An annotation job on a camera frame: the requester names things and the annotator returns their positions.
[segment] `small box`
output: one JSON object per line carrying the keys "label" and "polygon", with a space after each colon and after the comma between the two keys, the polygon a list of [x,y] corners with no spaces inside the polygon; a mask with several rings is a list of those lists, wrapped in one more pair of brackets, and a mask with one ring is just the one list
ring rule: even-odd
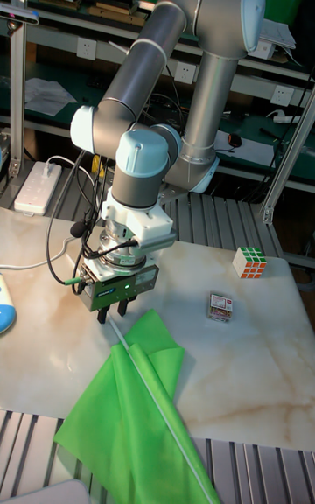
{"label": "small box", "polygon": [[231,298],[210,295],[209,318],[215,321],[229,321],[232,317],[233,303]]}
{"label": "small box", "polygon": [[266,259],[259,248],[238,248],[233,260],[234,269],[240,278],[259,278],[266,265]]}

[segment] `green flag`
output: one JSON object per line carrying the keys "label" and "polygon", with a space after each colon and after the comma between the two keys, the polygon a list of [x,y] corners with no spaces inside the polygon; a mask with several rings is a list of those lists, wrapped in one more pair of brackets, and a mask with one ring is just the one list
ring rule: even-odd
{"label": "green flag", "polygon": [[54,441],[116,504],[220,504],[172,403],[184,349],[148,311],[111,349]]}

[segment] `power strip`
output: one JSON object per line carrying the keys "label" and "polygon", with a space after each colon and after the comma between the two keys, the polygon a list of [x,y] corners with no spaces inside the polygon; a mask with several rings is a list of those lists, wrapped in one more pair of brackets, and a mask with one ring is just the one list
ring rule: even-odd
{"label": "power strip", "polygon": [[46,212],[48,203],[58,183],[61,166],[49,165],[49,173],[44,176],[45,162],[36,162],[32,167],[27,180],[14,201],[14,209],[27,216]]}
{"label": "power strip", "polygon": [[273,117],[274,123],[298,123],[300,120],[300,115],[296,115],[292,121],[291,115],[275,115]]}

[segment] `paper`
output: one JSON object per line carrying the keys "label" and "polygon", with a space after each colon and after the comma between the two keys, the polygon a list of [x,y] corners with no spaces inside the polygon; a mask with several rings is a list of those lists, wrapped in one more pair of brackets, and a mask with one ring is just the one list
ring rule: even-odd
{"label": "paper", "polygon": [[68,103],[76,100],[54,80],[30,78],[25,83],[25,107],[31,111],[54,117]]}
{"label": "paper", "polygon": [[280,46],[286,46],[290,49],[295,49],[295,40],[291,35],[289,26],[287,24],[280,24],[272,22],[271,20],[264,19],[262,21],[262,30],[260,39],[271,41]]}
{"label": "paper", "polygon": [[249,140],[248,138],[242,138],[241,146],[238,148],[231,148],[228,143],[228,133],[222,130],[218,130],[217,132],[214,149],[219,153],[222,151],[222,154],[231,158],[239,158],[267,166],[271,164],[274,156],[274,149],[271,144],[256,143],[254,140]]}

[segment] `marble table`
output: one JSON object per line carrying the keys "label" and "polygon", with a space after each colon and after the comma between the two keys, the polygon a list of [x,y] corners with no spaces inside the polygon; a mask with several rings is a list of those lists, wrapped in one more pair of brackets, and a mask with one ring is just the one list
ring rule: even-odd
{"label": "marble table", "polygon": [[[0,263],[45,260],[48,220],[0,209]],[[56,220],[51,253],[71,223]],[[79,244],[68,246],[75,258]],[[239,279],[234,252],[176,242],[157,254],[155,290],[113,306],[123,333],[150,308],[185,347],[175,403],[191,436],[314,451],[315,338],[286,261],[268,258],[260,279]],[[66,255],[54,264],[66,279]],[[117,338],[47,266],[3,271],[17,322],[0,337],[0,408],[65,417]],[[209,293],[234,300],[230,323],[207,318]]]}

